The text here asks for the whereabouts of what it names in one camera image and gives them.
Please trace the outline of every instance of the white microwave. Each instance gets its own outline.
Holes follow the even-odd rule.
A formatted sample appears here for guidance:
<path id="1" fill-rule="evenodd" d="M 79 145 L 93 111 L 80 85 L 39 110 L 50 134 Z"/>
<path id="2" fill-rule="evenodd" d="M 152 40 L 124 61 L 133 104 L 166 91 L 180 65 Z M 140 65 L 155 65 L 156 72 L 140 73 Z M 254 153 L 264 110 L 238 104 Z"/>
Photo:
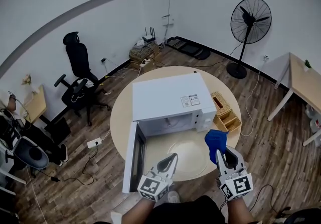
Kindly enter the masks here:
<path id="1" fill-rule="evenodd" d="M 132 105 L 124 193 L 137 191 L 149 137 L 189 129 L 208 130 L 216 114 L 211 94 L 197 72 L 133 83 Z"/>

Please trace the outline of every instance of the blue object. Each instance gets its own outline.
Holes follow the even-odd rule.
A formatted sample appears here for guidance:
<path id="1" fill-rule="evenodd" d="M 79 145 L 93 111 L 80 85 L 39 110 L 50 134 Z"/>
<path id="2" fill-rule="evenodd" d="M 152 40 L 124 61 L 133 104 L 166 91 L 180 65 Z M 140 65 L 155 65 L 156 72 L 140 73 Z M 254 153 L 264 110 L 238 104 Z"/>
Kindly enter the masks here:
<path id="1" fill-rule="evenodd" d="M 223 154 L 225 153 L 227 134 L 228 132 L 220 130 L 210 130 L 205 136 L 205 143 L 210 149 L 210 159 L 215 165 L 217 165 L 215 158 L 216 150 L 218 149 Z"/>

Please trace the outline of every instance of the person's arm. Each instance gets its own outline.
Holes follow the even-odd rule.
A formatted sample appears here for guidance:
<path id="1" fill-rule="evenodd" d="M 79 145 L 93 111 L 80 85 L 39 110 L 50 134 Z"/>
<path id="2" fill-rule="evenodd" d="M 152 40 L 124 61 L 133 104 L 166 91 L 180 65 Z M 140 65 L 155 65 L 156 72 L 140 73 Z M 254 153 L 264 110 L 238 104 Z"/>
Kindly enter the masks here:
<path id="1" fill-rule="evenodd" d="M 142 198 L 121 219 L 121 224 L 143 224 L 154 208 L 155 202 Z"/>
<path id="2" fill-rule="evenodd" d="M 229 211 L 229 224 L 249 224 L 255 221 L 243 198 L 229 201 L 227 208 Z"/>

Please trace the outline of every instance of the chair headrest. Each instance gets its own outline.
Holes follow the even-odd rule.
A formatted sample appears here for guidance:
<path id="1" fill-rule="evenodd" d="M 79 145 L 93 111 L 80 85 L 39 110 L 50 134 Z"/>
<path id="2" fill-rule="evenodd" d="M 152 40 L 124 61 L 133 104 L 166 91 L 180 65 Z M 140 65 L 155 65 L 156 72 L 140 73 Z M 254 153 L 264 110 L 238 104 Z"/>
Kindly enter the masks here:
<path id="1" fill-rule="evenodd" d="M 78 32 L 71 32 L 68 33 L 63 40 L 64 45 L 70 45 L 70 44 L 78 44 L 79 43 L 79 37 Z"/>

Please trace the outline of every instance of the black fan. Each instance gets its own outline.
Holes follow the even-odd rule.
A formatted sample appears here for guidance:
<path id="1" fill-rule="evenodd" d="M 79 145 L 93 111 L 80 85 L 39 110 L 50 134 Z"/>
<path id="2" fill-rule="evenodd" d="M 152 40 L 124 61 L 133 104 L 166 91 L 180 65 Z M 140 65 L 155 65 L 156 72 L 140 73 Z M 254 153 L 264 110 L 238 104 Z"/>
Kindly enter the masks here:
<path id="1" fill-rule="evenodd" d="M 269 31 L 271 22 L 271 10 L 263 0 L 243 0 L 234 9 L 231 30 L 233 36 L 244 45 L 238 63 L 230 63 L 226 67 L 232 77 L 246 77 L 246 69 L 241 65 L 245 45 L 261 40 Z"/>

